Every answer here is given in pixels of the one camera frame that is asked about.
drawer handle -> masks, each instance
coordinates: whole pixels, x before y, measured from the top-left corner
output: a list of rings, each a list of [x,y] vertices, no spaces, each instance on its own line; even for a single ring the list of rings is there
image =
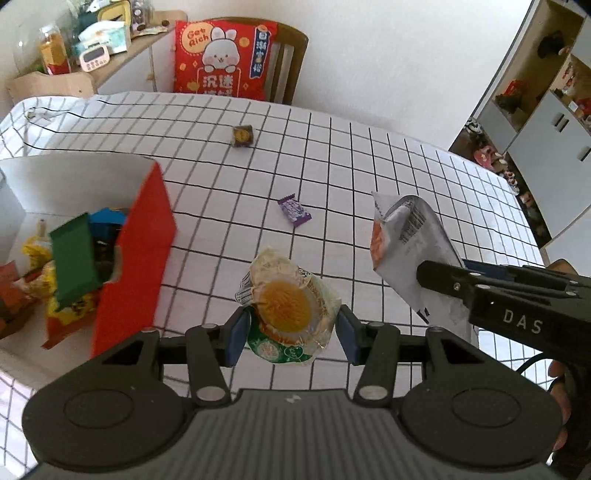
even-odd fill
[[[587,158],[589,156],[589,154],[591,153],[591,148],[587,149],[587,153],[585,155],[583,155],[583,157],[580,159],[580,161],[584,161],[585,158]]]
[[[558,117],[558,120],[556,120],[556,123],[554,124],[554,126],[557,127],[563,118],[564,118],[564,114],[561,114],[560,117]]]
[[[561,133],[562,133],[562,130],[564,130],[564,127],[566,127],[566,126],[569,124],[569,122],[570,122],[570,120],[567,118],[567,119],[566,119],[566,122],[564,122],[564,123],[563,123],[562,127],[560,127],[560,128],[558,129],[558,133],[559,133],[559,134],[561,134]]]

human hand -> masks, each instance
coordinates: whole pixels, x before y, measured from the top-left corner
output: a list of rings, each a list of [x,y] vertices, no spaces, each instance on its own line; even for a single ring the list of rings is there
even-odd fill
[[[548,367],[548,376],[556,378],[562,375],[564,375],[564,365],[560,362],[557,362],[556,360],[552,360],[552,363]],[[566,388],[564,387],[564,382],[554,384],[552,390],[550,391],[550,395],[552,395],[558,402],[560,410],[562,411],[562,425],[566,425],[570,418],[571,405],[569,396],[566,393]],[[566,431],[566,428],[562,427],[552,450],[560,450],[566,443],[568,436],[569,434]]]

cartoon rabbit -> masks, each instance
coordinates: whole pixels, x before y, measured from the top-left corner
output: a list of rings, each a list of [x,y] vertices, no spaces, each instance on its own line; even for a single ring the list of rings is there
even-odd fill
[[[223,69],[228,73],[236,70],[240,54],[234,43],[235,38],[236,30],[228,30],[225,33],[219,27],[212,30],[212,41],[203,52],[203,65],[207,73],[213,72],[214,69]]]

red pillow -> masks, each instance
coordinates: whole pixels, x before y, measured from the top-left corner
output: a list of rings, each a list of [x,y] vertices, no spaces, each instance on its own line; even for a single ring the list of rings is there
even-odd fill
[[[174,91],[264,100],[277,23],[177,21]]]

purple candy wrapper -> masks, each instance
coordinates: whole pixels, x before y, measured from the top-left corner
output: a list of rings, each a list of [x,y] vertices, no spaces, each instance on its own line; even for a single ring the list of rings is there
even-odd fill
[[[295,193],[281,200],[277,200],[277,203],[294,226],[300,226],[302,223],[312,220],[312,215],[306,212],[302,205],[300,205],[300,202],[296,200]]]

